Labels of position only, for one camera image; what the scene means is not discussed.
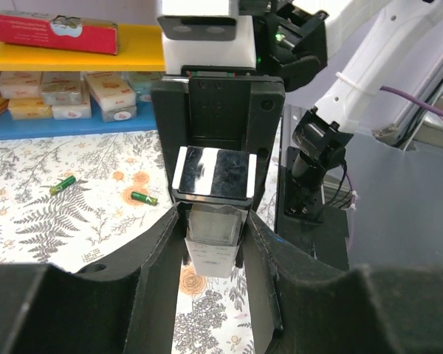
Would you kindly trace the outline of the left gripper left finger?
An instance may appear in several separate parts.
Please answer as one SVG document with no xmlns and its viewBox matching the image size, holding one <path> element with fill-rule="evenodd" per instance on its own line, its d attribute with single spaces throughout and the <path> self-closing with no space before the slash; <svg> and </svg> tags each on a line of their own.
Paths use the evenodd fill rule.
<svg viewBox="0 0 443 354">
<path fill-rule="evenodd" d="M 0 353 L 169 353 L 184 250 L 172 208 L 76 273 L 0 264 Z"/>
</svg>

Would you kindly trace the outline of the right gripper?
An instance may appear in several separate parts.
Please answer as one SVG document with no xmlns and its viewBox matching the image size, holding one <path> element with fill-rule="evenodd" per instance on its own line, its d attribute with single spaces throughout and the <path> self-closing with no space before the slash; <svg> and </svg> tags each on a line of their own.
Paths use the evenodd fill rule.
<svg viewBox="0 0 443 354">
<path fill-rule="evenodd" d="M 175 199 L 261 203 L 284 108 L 281 78 L 164 77 L 151 103 Z"/>
</svg>

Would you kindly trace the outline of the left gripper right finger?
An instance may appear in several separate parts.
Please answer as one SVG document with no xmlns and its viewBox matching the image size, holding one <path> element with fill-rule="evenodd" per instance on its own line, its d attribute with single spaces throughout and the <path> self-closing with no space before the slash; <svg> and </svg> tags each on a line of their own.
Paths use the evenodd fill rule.
<svg viewBox="0 0 443 354">
<path fill-rule="evenodd" d="M 340 271 L 254 212 L 242 254 L 257 353 L 443 353 L 443 267 Z"/>
</svg>

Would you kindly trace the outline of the white remote control back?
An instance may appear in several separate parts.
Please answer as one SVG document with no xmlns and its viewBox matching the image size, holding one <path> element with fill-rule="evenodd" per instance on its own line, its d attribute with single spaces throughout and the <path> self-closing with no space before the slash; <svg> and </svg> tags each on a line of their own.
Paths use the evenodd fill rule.
<svg viewBox="0 0 443 354">
<path fill-rule="evenodd" d="M 185 243 L 196 274 L 228 278 L 247 212 L 230 205 L 193 204 L 187 217 Z"/>
</svg>

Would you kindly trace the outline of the green battery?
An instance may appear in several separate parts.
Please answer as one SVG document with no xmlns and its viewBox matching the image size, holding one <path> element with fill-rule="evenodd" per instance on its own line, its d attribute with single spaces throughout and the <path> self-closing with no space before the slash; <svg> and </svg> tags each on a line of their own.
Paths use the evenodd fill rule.
<svg viewBox="0 0 443 354">
<path fill-rule="evenodd" d="M 49 193 L 51 195 L 57 195 L 58 193 L 64 191 L 67 187 L 71 186 L 75 182 L 76 182 L 76 178 L 73 175 L 70 175 L 69 177 L 67 177 L 64 180 L 60 181 L 55 186 L 51 187 L 49 189 Z"/>
<path fill-rule="evenodd" d="M 140 203 L 144 203 L 144 204 L 152 205 L 152 206 L 156 206 L 158 204 L 157 198 L 151 197 L 149 195 L 145 195 L 140 192 L 133 191 L 133 192 L 131 192 L 130 196 L 133 201 L 138 201 Z"/>
</svg>

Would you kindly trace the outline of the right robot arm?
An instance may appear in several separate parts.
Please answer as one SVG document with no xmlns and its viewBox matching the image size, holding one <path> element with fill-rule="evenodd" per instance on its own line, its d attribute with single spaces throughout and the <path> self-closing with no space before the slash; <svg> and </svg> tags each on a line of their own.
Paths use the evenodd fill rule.
<svg viewBox="0 0 443 354">
<path fill-rule="evenodd" d="M 257 206 L 285 95 L 373 26 L 298 123 L 285 211 L 316 221 L 325 174 L 345 165 L 363 112 L 443 1 L 159 1 L 165 76 L 151 90 L 168 186 L 178 201 Z"/>
</svg>

